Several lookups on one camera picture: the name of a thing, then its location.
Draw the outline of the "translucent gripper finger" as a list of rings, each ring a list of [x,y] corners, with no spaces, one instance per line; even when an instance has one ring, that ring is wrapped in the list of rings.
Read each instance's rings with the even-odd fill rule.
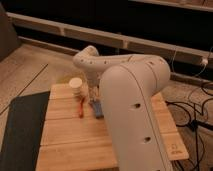
[[[99,98],[99,88],[98,87],[95,87],[95,98],[96,98],[96,101],[100,100],[100,98]]]
[[[88,88],[88,98],[89,98],[89,101],[92,100],[92,89],[90,87]]]

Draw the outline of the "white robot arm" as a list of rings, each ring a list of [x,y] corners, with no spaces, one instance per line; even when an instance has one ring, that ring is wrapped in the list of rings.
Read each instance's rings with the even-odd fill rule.
[[[120,171],[173,171],[151,103],[170,79],[167,62],[157,55],[101,56],[93,46],[73,62],[88,86],[99,88]]]

